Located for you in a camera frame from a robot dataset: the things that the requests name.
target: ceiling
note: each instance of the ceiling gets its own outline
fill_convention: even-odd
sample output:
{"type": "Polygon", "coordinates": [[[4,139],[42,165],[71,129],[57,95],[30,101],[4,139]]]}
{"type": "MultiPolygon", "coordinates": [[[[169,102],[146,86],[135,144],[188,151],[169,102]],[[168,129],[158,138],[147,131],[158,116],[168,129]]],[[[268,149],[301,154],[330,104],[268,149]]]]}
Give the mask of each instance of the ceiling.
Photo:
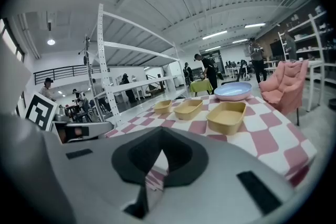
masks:
{"type": "MultiPolygon", "coordinates": [[[[24,16],[31,43],[38,54],[80,50],[85,34],[97,39],[96,22],[99,3],[104,10],[133,20],[151,31],[163,35],[182,49],[198,46],[202,51],[217,46],[230,46],[232,41],[260,35],[282,21],[308,0],[11,0],[9,16],[24,16]],[[51,31],[47,29],[50,21],[51,31]],[[263,28],[245,25],[266,23],[263,28]],[[202,40],[221,30],[228,32],[202,40]],[[47,45],[53,38],[56,44],[47,45]]],[[[137,27],[117,19],[104,17],[104,40],[163,52],[170,45],[137,27]]],[[[145,65],[152,57],[110,51],[113,65],[145,65]]]]}

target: fluorescent light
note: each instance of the fluorescent light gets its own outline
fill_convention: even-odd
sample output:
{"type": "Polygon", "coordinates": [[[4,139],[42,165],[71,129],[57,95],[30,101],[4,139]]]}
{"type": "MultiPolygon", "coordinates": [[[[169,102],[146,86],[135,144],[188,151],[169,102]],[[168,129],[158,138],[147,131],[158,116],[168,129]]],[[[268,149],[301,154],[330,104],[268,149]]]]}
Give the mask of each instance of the fluorescent light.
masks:
{"type": "Polygon", "coordinates": [[[53,45],[53,44],[55,44],[55,41],[54,41],[53,39],[50,39],[50,40],[47,41],[47,43],[48,43],[49,45],[53,45]]]}
{"type": "Polygon", "coordinates": [[[221,35],[221,34],[225,34],[225,33],[227,33],[227,30],[225,30],[225,31],[222,31],[222,32],[218,32],[218,33],[215,33],[215,34],[212,34],[212,35],[206,36],[206,37],[203,37],[203,40],[204,40],[204,39],[211,38],[211,37],[215,37],[215,36],[218,36],[218,35],[221,35]]]}
{"type": "Polygon", "coordinates": [[[233,41],[232,43],[239,43],[239,42],[243,42],[243,41],[248,41],[248,39],[241,39],[241,40],[236,40],[236,41],[233,41]]]}
{"type": "Polygon", "coordinates": [[[264,26],[264,25],[265,25],[265,23],[255,24],[255,25],[245,25],[245,28],[256,27],[256,26],[264,26]]]}
{"type": "Polygon", "coordinates": [[[210,50],[214,50],[214,49],[218,49],[218,48],[220,48],[220,46],[215,47],[215,48],[211,48],[211,49],[207,49],[207,50],[205,50],[205,51],[210,51],[210,50]]]}

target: pink and white checkered tablecloth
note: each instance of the pink and white checkered tablecloth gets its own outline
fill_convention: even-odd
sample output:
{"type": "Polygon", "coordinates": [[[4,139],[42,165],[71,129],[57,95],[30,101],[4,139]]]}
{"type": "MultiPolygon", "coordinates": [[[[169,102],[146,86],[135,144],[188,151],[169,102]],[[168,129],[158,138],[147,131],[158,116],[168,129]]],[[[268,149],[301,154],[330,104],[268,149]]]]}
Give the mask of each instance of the pink and white checkered tablecloth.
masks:
{"type": "Polygon", "coordinates": [[[171,113],[167,114],[155,114],[153,106],[108,132],[106,137],[155,126],[185,130],[239,146],[287,179],[307,168],[317,153],[296,126],[259,97],[251,95],[243,101],[247,105],[244,121],[235,135],[228,136],[210,130],[207,125],[206,115],[221,102],[214,95],[192,98],[203,100],[202,111],[191,121],[179,120],[173,109],[188,99],[173,100],[171,113]]]}

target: black pants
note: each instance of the black pants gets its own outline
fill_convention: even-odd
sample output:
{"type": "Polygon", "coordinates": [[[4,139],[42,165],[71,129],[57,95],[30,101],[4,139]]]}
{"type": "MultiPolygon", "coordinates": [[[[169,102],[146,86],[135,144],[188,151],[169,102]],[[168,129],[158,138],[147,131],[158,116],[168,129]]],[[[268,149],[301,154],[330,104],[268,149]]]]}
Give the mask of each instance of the black pants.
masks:
{"type": "Polygon", "coordinates": [[[264,60],[260,61],[252,60],[252,65],[254,67],[254,71],[256,72],[258,83],[260,83],[260,75],[259,75],[260,73],[262,73],[265,81],[267,78],[267,73],[266,70],[264,69],[264,60]]]}
{"type": "Polygon", "coordinates": [[[105,98],[100,98],[98,99],[98,103],[101,105],[103,105],[107,111],[111,112],[111,107],[110,107],[110,104],[107,104],[106,101],[105,101],[105,98]]]}
{"type": "Polygon", "coordinates": [[[207,75],[208,79],[209,79],[209,82],[213,88],[212,90],[212,93],[211,94],[214,94],[215,92],[215,89],[217,88],[217,77],[216,77],[216,74],[209,74],[207,75]]]}

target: chair leg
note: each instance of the chair leg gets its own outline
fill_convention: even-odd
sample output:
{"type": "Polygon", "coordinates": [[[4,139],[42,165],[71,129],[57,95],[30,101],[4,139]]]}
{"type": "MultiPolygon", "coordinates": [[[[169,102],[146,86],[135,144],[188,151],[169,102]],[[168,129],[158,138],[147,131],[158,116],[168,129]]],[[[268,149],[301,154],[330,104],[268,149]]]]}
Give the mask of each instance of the chair leg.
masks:
{"type": "Polygon", "coordinates": [[[300,126],[300,121],[299,121],[299,108],[296,109],[296,118],[297,118],[297,125],[300,126]]]}

